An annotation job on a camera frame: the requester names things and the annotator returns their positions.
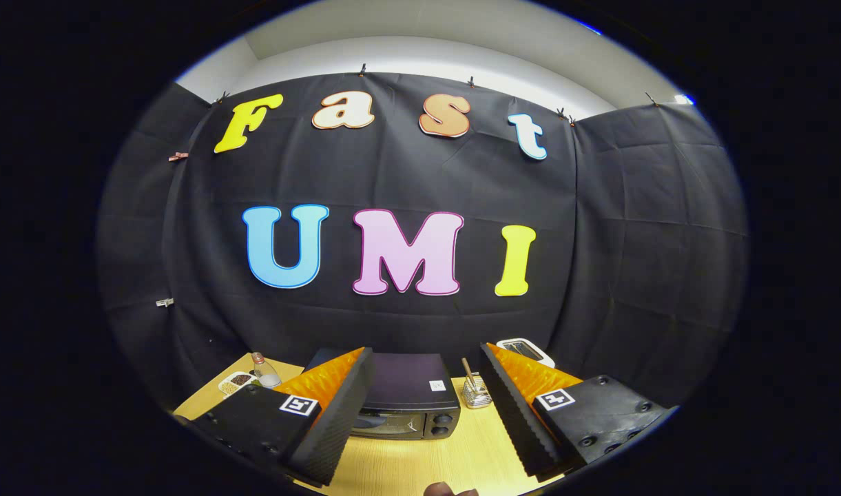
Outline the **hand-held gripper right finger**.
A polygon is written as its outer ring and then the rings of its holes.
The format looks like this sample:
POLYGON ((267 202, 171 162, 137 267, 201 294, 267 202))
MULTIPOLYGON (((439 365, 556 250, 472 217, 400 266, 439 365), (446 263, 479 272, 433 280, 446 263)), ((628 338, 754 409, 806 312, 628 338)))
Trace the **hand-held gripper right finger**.
POLYGON ((580 380, 492 343, 481 344, 478 369, 524 471, 539 482, 594 464, 669 415, 608 375, 580 380))

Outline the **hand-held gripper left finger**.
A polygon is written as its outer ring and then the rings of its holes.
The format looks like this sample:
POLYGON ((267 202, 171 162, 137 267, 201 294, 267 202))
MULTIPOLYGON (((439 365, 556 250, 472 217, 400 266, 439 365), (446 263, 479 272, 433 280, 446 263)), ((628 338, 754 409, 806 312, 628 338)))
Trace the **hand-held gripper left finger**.
POLYGON ((186 427, 260 472, 328 486, 366 401, 372 355, 355 349, 275 389, 246 383, 186 427))

